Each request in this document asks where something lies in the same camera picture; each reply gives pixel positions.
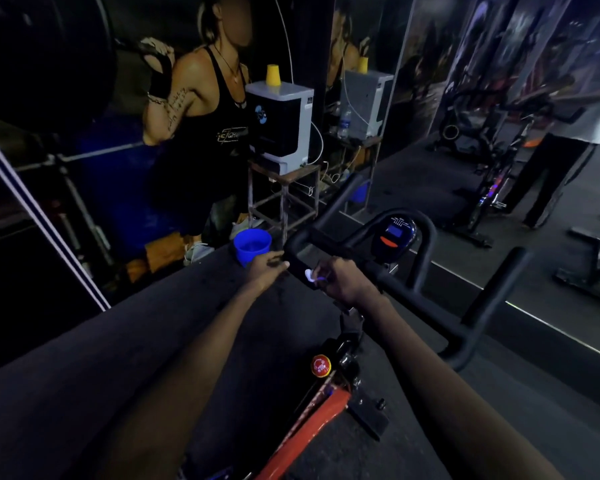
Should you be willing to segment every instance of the bike base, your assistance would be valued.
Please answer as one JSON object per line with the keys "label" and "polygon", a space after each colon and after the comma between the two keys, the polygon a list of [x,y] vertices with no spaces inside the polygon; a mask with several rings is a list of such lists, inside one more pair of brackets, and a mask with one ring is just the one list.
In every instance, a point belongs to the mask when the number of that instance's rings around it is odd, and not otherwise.
{"label": "bike base", "polygon": [[471,242],[474,246],[483,249],[491,249],[493,247],[493,239],[488,235],[480,234],[479,232],[471,232],[466,226],[449,227],[449,232],[462,237],[466,241]]}
{"label": "bike base", "polygon": [[590,285],[582,275],[562,268],[558,269],[553,277],[561,283],[584,291],[595,298],[600,298],[600,282]]}

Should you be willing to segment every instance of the blue logo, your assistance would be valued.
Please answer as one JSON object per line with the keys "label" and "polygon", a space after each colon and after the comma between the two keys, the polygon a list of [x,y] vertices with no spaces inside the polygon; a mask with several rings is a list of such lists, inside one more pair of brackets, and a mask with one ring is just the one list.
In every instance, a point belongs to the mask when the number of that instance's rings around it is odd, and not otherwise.
{"label": "blue logo", "polygon": [[267,122],[267,113],[264,112],[262,106],[256,106],[256,116],[261,125]]}

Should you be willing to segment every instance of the black weight plate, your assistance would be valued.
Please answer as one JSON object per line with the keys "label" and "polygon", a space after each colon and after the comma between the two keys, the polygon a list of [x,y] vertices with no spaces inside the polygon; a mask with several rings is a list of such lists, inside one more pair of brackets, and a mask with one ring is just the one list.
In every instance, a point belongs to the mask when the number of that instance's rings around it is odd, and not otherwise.
{"label": "black weight plate", "polygon": [[1,120],[33,132],[84,127],[115,79],[101,0],[0,0]]}

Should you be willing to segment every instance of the white shirt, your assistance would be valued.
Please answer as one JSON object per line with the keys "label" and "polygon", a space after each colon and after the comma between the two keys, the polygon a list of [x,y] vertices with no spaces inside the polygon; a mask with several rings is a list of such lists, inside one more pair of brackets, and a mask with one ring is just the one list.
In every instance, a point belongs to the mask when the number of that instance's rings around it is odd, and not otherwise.
{"label": "white shirt", "polygon": [[[559,104],[556,112],[561,116],[570,116],[582,105]],[[587,110],[574,124],[554,122],[549,133],[564,138],[579,139],[588,143],[600,144],[600,102],[584,106]]]}

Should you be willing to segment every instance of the left hand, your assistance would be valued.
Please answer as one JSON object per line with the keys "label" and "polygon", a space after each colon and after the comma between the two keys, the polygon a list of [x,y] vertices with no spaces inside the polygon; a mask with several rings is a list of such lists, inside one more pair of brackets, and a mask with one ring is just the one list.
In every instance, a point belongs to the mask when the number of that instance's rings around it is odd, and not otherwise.
{"label": "left hand", "polygon": [[284,251],[272,251],[256,256],[249,266],[247,279],[242,286],[243,290],[254,293],[256,297],[268,290],[277,277],[289,267],[288,261],[280,260],[284,253]]}

